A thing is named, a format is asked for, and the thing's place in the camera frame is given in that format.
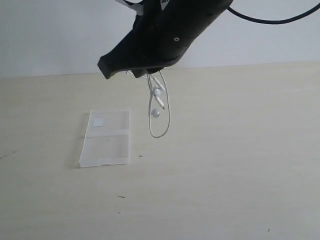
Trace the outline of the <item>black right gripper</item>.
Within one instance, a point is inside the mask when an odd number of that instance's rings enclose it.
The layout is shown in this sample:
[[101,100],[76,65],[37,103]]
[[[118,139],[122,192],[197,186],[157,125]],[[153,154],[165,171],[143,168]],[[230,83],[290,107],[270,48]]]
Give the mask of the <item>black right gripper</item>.
[[106,79],[131,71],[135,78],[176,64],[231,0],[143,0],[130,31],[97,66]]

